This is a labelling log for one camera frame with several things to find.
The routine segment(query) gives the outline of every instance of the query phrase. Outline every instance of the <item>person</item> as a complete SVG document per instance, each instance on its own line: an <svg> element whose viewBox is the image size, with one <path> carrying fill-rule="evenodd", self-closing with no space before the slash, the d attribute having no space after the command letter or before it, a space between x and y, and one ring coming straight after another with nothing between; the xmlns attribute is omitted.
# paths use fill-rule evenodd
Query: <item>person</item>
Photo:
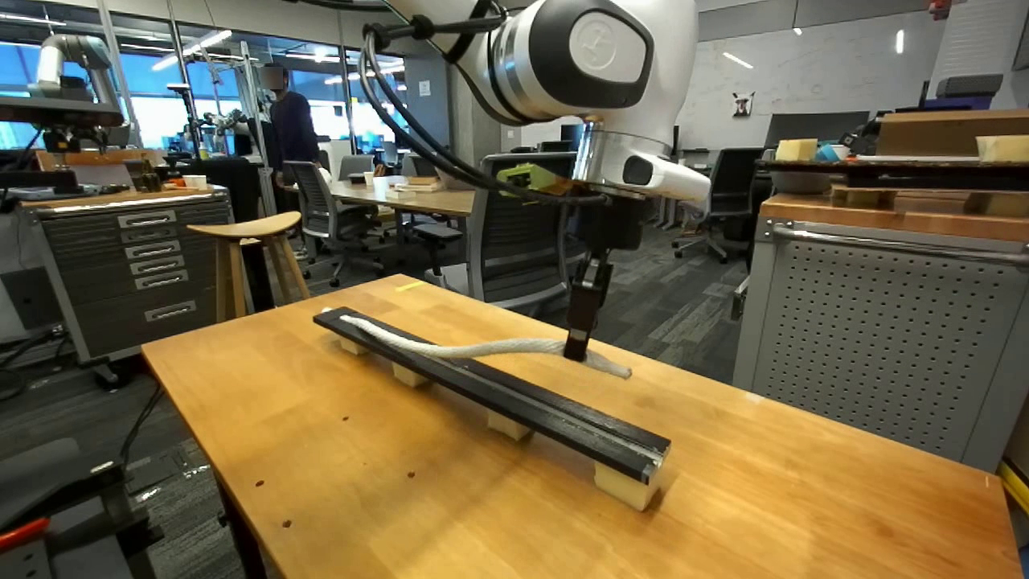
<svg viewBox="0 0 1029 579"><path fill-rule="evenodd" d="M289 69L276 62L264 63L264 87L276 97L269 106L266 162L275 168L276 207L297 209L299 200L289 192L286 162L319 162L319 134L312 122L312 104L289 91Z"/></svg>

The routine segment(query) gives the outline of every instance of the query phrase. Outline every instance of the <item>ceiling light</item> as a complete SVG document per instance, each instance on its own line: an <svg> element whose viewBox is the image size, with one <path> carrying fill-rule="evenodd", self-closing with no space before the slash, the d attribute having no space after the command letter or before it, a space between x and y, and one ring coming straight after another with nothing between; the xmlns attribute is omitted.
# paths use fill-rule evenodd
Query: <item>ceiling light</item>
<svg viewBox="0 0 1029 579"><path fill-rule="evenodd" d="M738 67L746 67L746 69L752 69L752 63L751 62L742 62L742 58L738 58L732 51L719 51L728 62L732 62Z"/></svg>
<svg viewBox="0 0 1029 579"><path fill-rule="evenodd" d="M184 48L184 58L188 58L188 56L196 56L196 51L206 51L206 48L212 48L212 45L221 45L221 42L227 42L227 34L233 34L233 29L210 32L210 34L203 34L200 42L188 45L188 48ZM165 69L165 67L170 67L170 63L174 63L174 56L154 62L150 69Z"/></svg>

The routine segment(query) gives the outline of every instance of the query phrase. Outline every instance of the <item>cardboard box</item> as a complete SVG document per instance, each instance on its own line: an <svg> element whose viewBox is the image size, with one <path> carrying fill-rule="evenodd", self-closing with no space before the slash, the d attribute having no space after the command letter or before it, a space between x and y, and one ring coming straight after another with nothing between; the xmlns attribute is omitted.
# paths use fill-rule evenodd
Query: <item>cardboard box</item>
<svg viewBox="0 0 1029 579"><path fill-rule="evenodd" d="M893 111L877 153L979 153L979 134L1029 134L1029 110Z"/></svg>

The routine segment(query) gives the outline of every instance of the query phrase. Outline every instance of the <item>gray floor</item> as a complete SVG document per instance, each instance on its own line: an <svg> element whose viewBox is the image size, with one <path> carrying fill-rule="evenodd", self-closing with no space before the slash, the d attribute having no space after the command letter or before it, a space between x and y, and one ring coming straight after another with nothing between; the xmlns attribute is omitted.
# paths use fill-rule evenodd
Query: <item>gray floor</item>
<svg viewBox="0 0 1029 579"><path fill-rule="evenodd" d="M671 238L649 227L641 252L611 257L614 284L594 333L626 351L730 378L739 333L730 317L730 297L746 276L742 264L717 264L697 238L685 242L680 260ZM309 271L316 294L330 289L329 257L319 257ZM361 281L372 281L372 272L351 271L342 284ZM110 461L154 393L146 373L115 393L100 390L88 371L41 365L33 375L24 394L0 401L0 457L51 437L76 437L93 463ZM147 551L161 579L240 577L233 537L220 523L221 500L212 470L166 401L154 408L136 439L129 492L165 529L165 541Z"/></svg>

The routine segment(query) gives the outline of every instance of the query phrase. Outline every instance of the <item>robotic arm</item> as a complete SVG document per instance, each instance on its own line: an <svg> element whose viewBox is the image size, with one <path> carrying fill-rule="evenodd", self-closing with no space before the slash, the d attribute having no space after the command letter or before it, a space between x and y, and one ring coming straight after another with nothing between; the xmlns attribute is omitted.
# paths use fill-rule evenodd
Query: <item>robotic arm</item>
<svg viewBox="0 0 1029 579"><path fill-rule="evenodd" d="M506 125L582 114L573 181L681 200L709 212L709 176L664 162L685 104L697 9L692 0L388 0L416 29L498 15L493 32L428 42Z"/></svg>

